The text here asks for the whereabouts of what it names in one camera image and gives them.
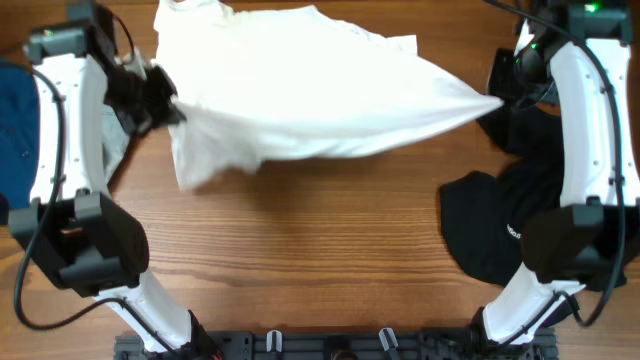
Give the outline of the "white polo shirt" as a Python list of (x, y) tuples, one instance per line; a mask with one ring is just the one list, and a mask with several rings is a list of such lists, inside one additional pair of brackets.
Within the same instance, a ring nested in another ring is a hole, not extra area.
[(385, 37), (313, 5), (162, 1), (154, 28), (155, 63), (184, 114), (169, 127), (183, 190), (267, 161), (370, 156), (502, 104), (421, 58), (415, 36)]

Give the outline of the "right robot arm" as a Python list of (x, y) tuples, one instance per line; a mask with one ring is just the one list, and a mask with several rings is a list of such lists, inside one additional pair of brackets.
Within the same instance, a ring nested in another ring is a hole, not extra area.
[(519, 39), (514, 49), (497, 51), (487, 90), (511, 106), (555, 93), (563, 186), (558, 207), (524, 227), (514, 276), (458, 340), (476, 358), (521, 356), (542, 323), (588, 287), (600, 298), (578, 324), (593, 325), (639, 252), (639, 176), (626, 84), (631, 4), (535, 1), (528, 10), (514, 3), (508, 11), (520, 17)]

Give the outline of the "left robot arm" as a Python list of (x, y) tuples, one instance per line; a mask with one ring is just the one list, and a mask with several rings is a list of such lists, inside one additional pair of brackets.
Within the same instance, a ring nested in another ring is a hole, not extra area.
[(110, 307), (139, 336), (147, 359), (220, 359), (221, 347), (149, 267), (141, 223), (112, 199), (103, 113), (129, 136), (181, 122), (166, 72), (138, 52), (120, 57), (121, 19), (71, 1), (62, 23), (34, 29), (25, 71), (39, 98), (39, 157), (29, 204), (8, 215), (12, 236), (58, 289)]

